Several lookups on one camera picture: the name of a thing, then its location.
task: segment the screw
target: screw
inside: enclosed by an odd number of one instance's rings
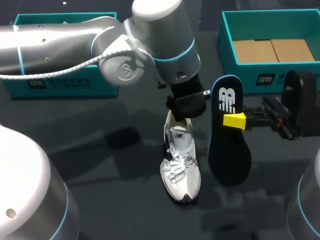
[[[6,212],[5,212],[6,216],[10,219],[15,219],[17,214],[16,214],[16,211],[9,208]]]

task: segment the white cylindrical robot base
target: white cylindrical robot base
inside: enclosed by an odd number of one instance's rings
[[[320,151],[303,174],[286,213],[293,240],[320,238]]]
[[[45,152],[3,126],[0,136],[0,240],[77,240],[77,204]]]

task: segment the box label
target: box label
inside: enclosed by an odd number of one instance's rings
[[[88,77],[55,77],[47,80],[50,89],[91,89]]]
[[[277,85],[284,84],[285,83],[285,78],[286,78],[285,74],[280,74],[279,77],[278,77],[278,80],[276,81],[275,84],[277,84]]]
[[[46,84],[42,79],[31,79],[27,81],[31,89],[47,89]]]
[[[275,73],[263,73],[259,74],[255,85],[256,86],[266,86],[271,85],[275,79],[276,74]]]

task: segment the teal box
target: teal box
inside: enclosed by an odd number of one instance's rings
[[[233,41],[304,39],[315,61],[239,63]],[[320,86],[320,12],[318,9],[224,11],[218,34],[224,73],[238,76],[245,94],[281,93],[287,72],[308,70]],[[259,85],[261,77],[272,81]]]
[[[18,14],[14,25],[80,23],[115,12]],[[98,66],[89,65],[70,74],[35,80],[4,80],[12,98],[116,97],[118,88],[106,82]]]

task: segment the yellow clip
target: yellow clip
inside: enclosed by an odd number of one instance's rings
[[[242,113],[223,115],[223,125],[237,129],[245,130],[246,115]]]

